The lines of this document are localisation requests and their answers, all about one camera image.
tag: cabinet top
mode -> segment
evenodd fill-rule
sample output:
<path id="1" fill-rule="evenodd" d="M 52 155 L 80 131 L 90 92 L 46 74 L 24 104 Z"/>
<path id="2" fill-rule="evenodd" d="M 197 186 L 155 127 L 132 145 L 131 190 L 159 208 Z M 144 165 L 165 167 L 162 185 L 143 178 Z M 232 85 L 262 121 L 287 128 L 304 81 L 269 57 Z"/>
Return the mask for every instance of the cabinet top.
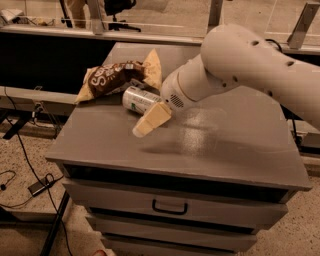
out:
<path id="1" fill-rule="evenodd" d="M 105 63 L 143 61 L 156 48 L 165 78 L 198 47 L 117 43 Z M 280 105 L 238 87 L 211 96 L 145 138 L 120 95 L 78 105 L 46 154 L 50 161 L 140 173 L 308 190 L 311 184 Z"/>

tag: cable on floor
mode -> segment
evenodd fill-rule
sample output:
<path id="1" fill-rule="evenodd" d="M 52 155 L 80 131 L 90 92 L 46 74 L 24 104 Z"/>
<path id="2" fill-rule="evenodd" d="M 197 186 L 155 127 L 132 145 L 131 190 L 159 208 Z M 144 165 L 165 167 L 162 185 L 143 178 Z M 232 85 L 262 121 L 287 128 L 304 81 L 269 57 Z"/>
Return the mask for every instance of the cable on floor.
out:
<path id="1" fill-rule="evenodd" d="M 14 177 L 16 177 L 16 175 L 17 175 L 15 171 L 7 170 L 7 171 L 4 171 L 4 172 L 1 172 L 1 173 L 0 173 L 0 176 L 1 176 L 1 175 L 4 175 L 4 174 L 6 174 L 6 173 L 11 173 L 11 174 L 13 174 L 13 175 L 12 175 L 5 183 L 1 183 L 1 184 L 0 184 L 0 191 L 6 190 L 8 183 L 9 183 L 10 181 L 12 181 L 12 180 L 14 179 Z"/>
<path id="2" fill-rule="evenodd" d="M 14 103 L 14 101 L 12 100 L 12 98 L 7 94 L 6 87 L 4 87 L 4 93 L 5 93 L 6 97 L 10 100 L 10 102 L 12 103 L 13 108 L 14 108 L 15 110 L 17 110 L 16 104 Z M 11 122 L 8 118 L 6 118 L 6 120 L 10 123 L 11 126 L 13 126 L 12 122 Z M 27 152 L 26 152 L 26 149 L 25 149 L 25 147 L 24 147 L 24 144 L 23 144 L 23 142 L 22 142 L 22 139 L 21 139 L 21 137 L 20 137 L 19 132 L 17 132 L 16 134 L 17 134 L 17 136 L 18 136 L 18 140 L 19 140 L 19 142 L 20 142 L 20 145 L 21 145 L 21 148 L 22 148 L 22 150 L 23 150 L 25 159 L 26 159 L 26 161 L 27 161 L 27 163 L 28 163 L 28 166 L 30 167 L 31 172 L 33 173 L 33 175 L 36 177 L 36 179 L 38 180 L 38 182 L 39 182 L 40 184 L 42 184 L 43 186 L 46 186 L 46 184 L 43 184 L 43 183 L 42 183 L 42 181 L 40 180 L 40 178 L 39 178 L 38 175 L 36 174 L 33 166 L 31 165 L 31 163 L 30 163 L 30 161 L 29 161 L 29 158 L 28 158 L 28 155 L 27 155 Z M 46 175 L 46 178 L 47 178 L 47 177 L 53 178 L 53 175 L 52 175 L 51 173 L 48 173 L 48 174 Z M 55 209 L 57 215 L 59 215 L 58 209 L 57 209 L 57 207 L 56 207 L 56 205 L 55 205 L 55 203 L 54 203 L 54 201 L 53 201 L 53 199 L 52 199 L 52 195 L 51 195 L 51 192 L 50 192 L 50 190 L 49 190 L 49 187 L 47 187 L 47 191 L 48 191 L 48 195 L 49 195 L 50 201 L 51 201 L 51 203 L 52 203 L 52 205 L 53 205 L 53 208 Z M 29 198 L 26 202 L 24 202 L 24 203 L 22 203 L 22 204 L 20 204 L 20 205 L 26 204 L 26 203 L 29 202 L 32 198 L 33 198 L 33 197 Z M 72 253 L 71 253 L 71 250 L 70 250 L 70 246 L 69 246 L 69 241 L 68 241 L 67 229 L 66 229 L 66 227 L 65 227 L 64 222 L 62 221 L 62 217 L 63 217 L 63 216 L 61 216 L 61 215 L 59 215 L 59 216 L 61 217 L 61 224 L 62 224 L 64 233 L 65 233 L 65 237 L 66 237 L 67 249 L 68 249 L 69 254 L 72 256 Z"/>

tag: concrete floor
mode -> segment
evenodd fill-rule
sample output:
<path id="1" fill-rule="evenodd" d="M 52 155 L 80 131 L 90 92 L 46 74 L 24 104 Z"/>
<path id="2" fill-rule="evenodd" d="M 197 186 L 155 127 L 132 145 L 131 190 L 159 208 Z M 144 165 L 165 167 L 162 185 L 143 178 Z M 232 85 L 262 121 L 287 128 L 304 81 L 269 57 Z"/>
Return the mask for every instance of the concrete floor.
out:
<path id="1" fill-rule="evenodd" d="M 141 1 L 136 10 L 124 12 L 123 17 L 131 21 L 146 24 L 161 24 L 183 26 L 191 28 L 192 35 L 201 36 L 206 31 L 208 2 L 206 0 L 181 0 L 178 1 L 155 1 L 157 5 L 148 5 Z M 251 28 L 264 37 L 285 41 L 289 36 L 295 20 L 298 18 L 304 3 L 299 0 L 234 0 L 224 1 L 222 23 L 237 23 Z M 21 8 L 27 10 L 30 15 L 52 13 L 59 20 L 61 11 L 58 1 L 5 1 L 0 0 L 2 8 Z M 152 27 L 145 26 L 147 33 L 152 33 Z M 163 33 L 176 33 L 177 30 L 165 30 Z M 307 42 L 317 41 L 317 27 L 314 26 L 307 37 Z M 0 136 L 8 129 L 9 124 L 4 122 L 0 125 Z M 53 142 L 54 131 L 52 128 L 38 128 L 28 124 L 22 131 L 22 139 L 26 146 L 30 161 L 36 172 L 43 177 L 51 172 L 56 178 L 61 173 L 58 168 L 44 159 L 46 150 Z M 1 204 L 18 204 L 27 200 L 30 196 L 28 186 L 36 180 L 25 162 L 23 152 L 17 136 L 9 141 L 0 140 L 0 172 L 11 169 L 17 172 L 17 176 L 8 184 L 5 191 L 0 191 Z M 320 170 L 319 160 L 304 157 L 308 166 L 312 166 L 313 173 Z M 241 255 L 250 256 L 318 256 L 320 255 L 320 178 L 311 177 L 313 189 L 309 192 L 299 192 L 288 203 L 289 213 L 274 227 L 258 233 L 258 242 L 248 252 Z M 61 181 L 51 189 L 54 201 L 58 204 L 63 195 Z M 44 212 L 54 213 L 47 192 L 32 199 L 25 207 L 17 209 L 19 212 Z M 73 255 L 90 256 L 97 249 L 103 248 L 100 234 L 93 231 L 85 220 L 86 211 L 83 207 L 69 202 L 64 215 L 69 244 Z M 48 225 L 21 225 L 1 224 L 0 226 L 0 254 L 1 255 L 39 255 L 48 232 Z M 130 252 L 116 252 L 118 256 L 134 255 Z M 59 229 L 50 255 L 68 255 L 65 235 L 62 228 Z"/>

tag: drawer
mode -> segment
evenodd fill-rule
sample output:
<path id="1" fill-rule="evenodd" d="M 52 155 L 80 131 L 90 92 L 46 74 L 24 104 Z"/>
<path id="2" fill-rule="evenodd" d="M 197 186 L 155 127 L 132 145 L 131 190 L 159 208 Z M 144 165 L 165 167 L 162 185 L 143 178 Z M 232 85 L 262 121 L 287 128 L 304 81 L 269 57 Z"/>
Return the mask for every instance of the drawer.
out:
<path id="1" fill-rule="evenodd" d="M 72 200 L 101 208 L 251 229 L 268 229 L 287 213 L 283 204 L 96 181 L 67 180 Z"/>
<path id="2" fill-rule="evenodd" d="M 105 235 L 101 242 L 112 250 L 134 252 L 152 256 L 179 255 L 179 256 L 235 256 L 233 252 L 205 249 L 201 247 L 183 246 L 172 243 L 161 243 L 150 240 L 128 238 L 122 236 Z"/>
<path id="3" fill-rule="evenodd" d="M 247 251 L 256 243 L 254 235 L 227 232 L 168 222 L 149 221 L 131 217 L 94 214 L 87 220 L 95 231 L 102 234 L 127 236 L 182 246 Z"/>

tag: snack bag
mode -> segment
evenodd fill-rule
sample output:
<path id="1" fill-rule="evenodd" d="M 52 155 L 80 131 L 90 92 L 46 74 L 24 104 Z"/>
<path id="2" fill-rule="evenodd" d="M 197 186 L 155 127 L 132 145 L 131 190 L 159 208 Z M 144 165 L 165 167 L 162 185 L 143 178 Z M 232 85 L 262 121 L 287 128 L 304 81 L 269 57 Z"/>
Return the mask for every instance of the snack bag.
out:
<path id="1" fill-rule="evenodd" d="M 143 63 L 128 61 L 88 69 L 75 103 L 124 91 L 131 85 L 128 82 L 132 79 L 157 89 L 161 87 L 161 65 L 155 49 Z"/>

